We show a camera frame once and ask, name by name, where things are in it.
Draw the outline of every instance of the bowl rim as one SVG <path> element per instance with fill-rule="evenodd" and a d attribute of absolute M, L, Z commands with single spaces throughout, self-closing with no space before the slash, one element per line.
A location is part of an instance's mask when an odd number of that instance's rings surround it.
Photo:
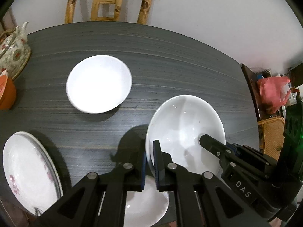
<path fill-rule="evenodd" d="M 151 153 L 150 153 L 150 146 L 149 146 L 149 140 L 148 140 L 148 134 L 149 134 L 149 130 L 151 128 L 151 123 L 152 123 L 152 120 L 154 119 L 154 117 L 158 114 L 158 112 L 160 111 L 160 109 L 166 105 L 166 103 L 170 102 L 171 100 L 173 99 L 176 99 L 176 98 L 180 98 L 180 97 L 190 97 L 190 98 L 194 98 L 194 99 L 197 99 L 199 101 L 202 101 L 202 103 L 206 104 L 207 106 L 209 106 L 214 112 L 215 114 L 218 115 L 217 111 L 205 100 L 203 100 L 202 98 L 200 97 L 197 97 L 197 96 L 193 96 L 193 95 L 178 95 L 178 96 L 174 96 L 168 100 L 166 100 L 165 102 L 163 102 L 159 107 L 158 109 L 155 111 L 154 115 L 152 116 L 150 122 L 149 122 L 149 125 L 148 125 L 148 128 L 147 128 L 147 132 L 146 132 L 146 137 L 145 137 L 145 153 L 146 153 L 146 159 L 147 159 L 147 162 L 148 162 L 148 165 L 149 165 L 149 168 L 152 172 L 152 174 L 155 176 L 155 167 L 153 165 L 153 162 L 152 162 L 152 158 L 151 158 Z M 222 123 L 222 120 L 221 118 L 219 117 L 219 120 L 220 120 L 220 123 L 221 123 L 221 128 L 222 128 L 222 131 L 223 131 L 223 135 L 225 137 L 225 130 L 224 130 L 224 126 L 223 126 L 223 123 Z"/>
<path fill-rule="evenodd" d="M 122 65 L 124 65 L 124 66 L 126 67 L 126 71 L 128 72 L 128 74 L 129 74 L 129 76 L 130 76 L 130 85 L 129 85 L 129 89 L 128 89 L 128 91 L 127 91 L 127 95 L 125 96 L 125 98 L 124 98 L 120 103 L 118 103 L 116 106 L 112 107 L 111 109 L 108 109 L 108 110 L 107 110 L 107 109 L 104 109 L 104 110 L 97 111 L 97 112 L 90 112 L 90 111 L 83 110 L 83 109 L 79 108 L 79 107 L 75 104 L 75 102 L 73 102 L 73 101 L 71 100 L 70 95 L 69 95 L 69 91 L 68 91 L 68 89 L 69 89 L 68 82 L 69 82 L 69 79 L 70 79 L 70 76 L 71 76 L 73 70 L 74 70 L 75 68 L 79 67 L 79 65 L 82 65 L 83 62 L 84 62 L 85 60 L 90 59 L 90 58 L 93 58 L 93 57 L 95 57 L 95 58 L 99 58 L 99 57 L 107 58 L 107 57 L 108 57 L 108 58 L 113 58 L 113 59 L 115 59 L 115 60 L 118 60 L 120 63 L 122 63 Z M 93 56 L 90 56 L 90 57 L 87 57 L 87 58 L 81 60 L 79 63 L 77 63 L 77 65 L 75 65 L 75 66 L 73 67 L 73 69 L 72 69 L 71 72 L 69 73 L 69 76 L 68 76 L 67 81 L 66 81 L 66 95 L 67 95 L 67 98 L 69 99 L 70 103 L 71 103 L 76 109 L 78 109 L 79 111 L 84 112 L 84 113 L 88 113 L 88 114 L 98 114 L 98 113 L 105 113 L 105 112 L 108 112 L 108 111 L 114 109 L 115 107 L 119 106 L 119 105 L 127 98 L 127 96 L 129 95 L 129 93 L 130 93 L 130 91 L 131 91 L 131 87 L 132 87 L 132 75 L 131 75 L 131 71 L 129 70 L 128 66 L 127 66 L 122 60 L 120 60 L 120 59 L 118 59 L 118 58 L 116 58 L 116 57 L 114 57 L 114 56 L 111 56 L 111 55 L 93 55 Z"/>

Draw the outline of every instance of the teapot spout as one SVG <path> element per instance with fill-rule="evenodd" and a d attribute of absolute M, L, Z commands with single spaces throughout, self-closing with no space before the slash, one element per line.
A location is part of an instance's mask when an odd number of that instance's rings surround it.
<path fill-rule="evenodd" d="M 23 25 L 22 25 L 22 27 L 21 27 L 21 30 L 20 30 L 20 36 L 26 42 L 27 42 L 27 33 L 26 33 L 27 24 L 28 24 L 28 21 L 24 22 Z"/>

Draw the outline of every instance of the black bracket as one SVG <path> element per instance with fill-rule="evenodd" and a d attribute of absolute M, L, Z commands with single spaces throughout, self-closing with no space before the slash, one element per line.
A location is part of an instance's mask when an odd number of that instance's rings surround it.
<path fill-rule="evenodd" d="M 144 189 L 145 169 L 142 143 L 128 163 L 118 165 L 110 173 L 88 173 L 30 226 L 122 227 L 127 191 Z"/>
<path fill-rule="evenodd" d="M 287 221 L 293 215 L 302 182 L 288 171 L 283 182 L 277 180 L 275 159 L 245 145 L 224 145 L 208 135 L 201 136 L 200 145 L 220 158 L 224 182 L 261 217 Z"/>
<path fill-rule="evenodd" d="M 154 141 L 154 165 L 157 190 L 174 191 L 177 224 L 181 227 L 268 227 L 253 211 L 211 172 L 202 175 L 173 163 Z"/>

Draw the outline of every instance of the metal screw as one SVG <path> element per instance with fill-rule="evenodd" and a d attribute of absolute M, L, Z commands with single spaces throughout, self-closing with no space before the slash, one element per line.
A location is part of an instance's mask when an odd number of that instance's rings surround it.
<path fill-rule="evenodd" d="M 131 169 L 132 168 L 132 163 L 126 162 L 126 163 L 123 164 L 123 167 L 125 169 Z"/>
<path fill-rule="evenodd" d="M 97 174 L 95 172 L 91 172 L 91 173 L 87 174 L 87 177 L 89 179 L 95 179 L 97 177 Z"/>
<path fill-rule="evenodd" d="M 212 174 L 211 172 L 204 172 L 203 176 L 207 179 L 211 179 L 213 177 L 214 174 Z"/>
<path fill-rule="evenodd" d="M 167 165 L 167 167 L 168 167 L 169 169 L 176 169 L 176 168 L 177 168 L 177 164 L 175 164 L 175 163 L 169 163 L 169 164 Z"/>

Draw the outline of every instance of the red plastic bag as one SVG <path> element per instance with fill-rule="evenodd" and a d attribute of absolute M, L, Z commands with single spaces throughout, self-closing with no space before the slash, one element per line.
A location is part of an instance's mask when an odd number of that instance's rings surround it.
<path fill-rule="evenodd" d="M 260 96 L 268 114 L 274 114 L 287 103 L 291 91 L 285 93 L 283 89 L 289 82 L 290 79 L 287 77 L 269 77 L 258 80 Z"/>

